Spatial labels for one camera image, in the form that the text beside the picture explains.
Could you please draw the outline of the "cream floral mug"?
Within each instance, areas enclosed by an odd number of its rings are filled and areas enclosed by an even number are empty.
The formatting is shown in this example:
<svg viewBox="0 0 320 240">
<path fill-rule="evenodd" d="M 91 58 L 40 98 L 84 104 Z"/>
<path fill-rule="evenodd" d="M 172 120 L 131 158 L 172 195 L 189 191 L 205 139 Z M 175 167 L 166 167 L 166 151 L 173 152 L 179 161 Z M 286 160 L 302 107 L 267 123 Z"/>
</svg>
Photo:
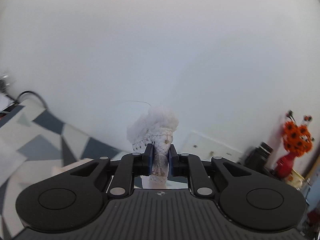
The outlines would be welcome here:
<svg viewBox="0 0 320 240">
<path fill-rule="evenodd" d="M 300 189 L 303 185 L 304 178 L 295 170 L 291 170 L 291 173 L 285 178 L 285 183 L 296 189 Z"/>
</svg>

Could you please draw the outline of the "white wall socket panel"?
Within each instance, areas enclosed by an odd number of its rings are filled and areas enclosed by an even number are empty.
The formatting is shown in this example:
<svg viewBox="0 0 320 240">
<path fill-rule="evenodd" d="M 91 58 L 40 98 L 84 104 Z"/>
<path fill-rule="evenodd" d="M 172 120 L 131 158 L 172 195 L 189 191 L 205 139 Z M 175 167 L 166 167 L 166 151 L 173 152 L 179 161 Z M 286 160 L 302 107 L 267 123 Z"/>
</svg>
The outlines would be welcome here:
<svg viewBox="0 0 320 240">
<path fill-rule="evenodd" d="M 178 151 L 198 155 L 202 160 L 223 157 L 235 163 L 243 156 L 242 152 L 197 132 L 190 132 Z"/>
</svg>

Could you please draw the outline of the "black thermos bottle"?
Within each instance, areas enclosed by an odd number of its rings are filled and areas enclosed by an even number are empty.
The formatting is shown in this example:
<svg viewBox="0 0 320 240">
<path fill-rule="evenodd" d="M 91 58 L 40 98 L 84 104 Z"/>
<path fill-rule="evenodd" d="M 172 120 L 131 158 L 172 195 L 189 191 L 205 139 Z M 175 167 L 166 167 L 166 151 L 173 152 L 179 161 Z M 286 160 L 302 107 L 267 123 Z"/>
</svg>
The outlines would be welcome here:
<svg viewBox="0 0 320 240">
<path fill-rule="evenodd" d="M 262 142 L 258 147 L 251 150 L 249 155 L 244 159 L 244 167 L 261 172 L 272 151 L 273 148 L 271 148 L 267 143 Z"/>
</svg>

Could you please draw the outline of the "cream sweater with fur cuffs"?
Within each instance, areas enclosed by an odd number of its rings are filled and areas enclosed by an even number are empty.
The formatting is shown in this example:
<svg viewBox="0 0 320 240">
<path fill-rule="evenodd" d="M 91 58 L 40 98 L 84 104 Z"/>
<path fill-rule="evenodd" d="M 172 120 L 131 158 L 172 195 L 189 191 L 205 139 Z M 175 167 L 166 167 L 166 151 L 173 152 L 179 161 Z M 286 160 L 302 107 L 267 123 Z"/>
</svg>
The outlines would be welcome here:
<svg viewBox="0 0 320 240">
<path fill-rule="evenodd" d="M 141 176 L 142 188 L 161 190 L 167 188 L 168 151 L 178 123 L 178 118 L 171 110 L 159 106 L 150 107 L 148 113 L 142 114 L 127 127 L 126 137 L 134 152 L 144 153 L 148 144 L 154 146 L 152 172 L 149 176 Z"/>
</svg>

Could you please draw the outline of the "orange artificial flowers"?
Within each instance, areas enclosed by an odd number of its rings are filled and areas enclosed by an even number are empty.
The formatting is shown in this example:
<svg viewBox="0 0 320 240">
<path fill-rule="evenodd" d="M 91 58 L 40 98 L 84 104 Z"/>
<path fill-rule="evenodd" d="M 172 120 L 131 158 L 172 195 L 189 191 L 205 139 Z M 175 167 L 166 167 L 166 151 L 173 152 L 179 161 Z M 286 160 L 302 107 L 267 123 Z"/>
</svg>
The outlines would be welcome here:
<svg viewBox="0 0 320 240">
<path fill-rule="evenodd" d="M 288 153 L 301 157 L 312 150 L 315 139 L 308 129 L 312 120 L 312 116 L 305 115 L 302 122 L 298 124 L 293 117 L 293 111 L 287 111 L 281 137 Z"/>
</svg>

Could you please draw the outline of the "geometric patterned bed sheet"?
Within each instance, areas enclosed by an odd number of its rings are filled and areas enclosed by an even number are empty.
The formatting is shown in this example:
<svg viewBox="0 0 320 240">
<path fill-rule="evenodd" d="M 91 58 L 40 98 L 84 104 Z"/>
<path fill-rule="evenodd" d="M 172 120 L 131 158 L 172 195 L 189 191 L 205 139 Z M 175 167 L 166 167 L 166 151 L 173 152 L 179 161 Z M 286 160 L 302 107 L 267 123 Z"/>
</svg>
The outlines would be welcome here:
<svg viewBox="0 0 320 240">
<path fill-rule="evenodd" d="M 1 239 L 12 239 L 23 226 L 15 210 L 28 186 L 92 159 L 120 159 L 123 151 L 62 122 L 32 100 L 1 120 Z"/>
</svg>

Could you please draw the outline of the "black bedside cabinet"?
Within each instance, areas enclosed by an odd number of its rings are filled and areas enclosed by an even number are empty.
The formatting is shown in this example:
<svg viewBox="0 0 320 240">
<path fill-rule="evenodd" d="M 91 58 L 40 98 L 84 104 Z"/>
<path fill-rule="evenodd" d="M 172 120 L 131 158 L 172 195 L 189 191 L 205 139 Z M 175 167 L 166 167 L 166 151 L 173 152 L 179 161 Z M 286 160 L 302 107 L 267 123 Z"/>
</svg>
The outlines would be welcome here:
<svg viewBox="0 0 320 240">
<path fill-rule="evenodd" d="M 237 164 L 240 164 L 242 166 L 246 166 L 246 163 L 247 163 L 247 159 L 249 158 L 249 156 L 244 156 L 243 158 L 239 159 L 239 161 L 237 162 Z M 260 174 L 263 174 L 263 175 L 266 175 L 268 177 L 271 177 L 273 179 L 276 179 L 276 180 L 279 180 L 281 182 L 285 182 L 285 179 L 284 178 L 279 178 L 274 170 L 270 169 L 270 168 L 267 168 L 267 167 L 259 167 L 257 169 L 254 169 L 254 171 L 257 171 L 259 172 Z"/>
</svg>

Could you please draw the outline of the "red vase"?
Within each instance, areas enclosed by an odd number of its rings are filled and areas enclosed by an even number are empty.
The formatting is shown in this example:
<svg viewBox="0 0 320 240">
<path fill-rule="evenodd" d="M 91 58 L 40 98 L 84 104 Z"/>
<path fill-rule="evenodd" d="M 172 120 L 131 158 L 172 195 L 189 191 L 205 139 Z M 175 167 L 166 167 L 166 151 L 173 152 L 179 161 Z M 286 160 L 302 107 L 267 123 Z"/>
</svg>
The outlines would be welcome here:
<svg viewBox="0 0 320 240">
<path fill-rule="evenodd" d="M 274 168 L 274 174 L 277 178 L 284 179 L 291 173 L 295 158 L 296 155 L 290 152 L 278 159 Z"/>
</svg>

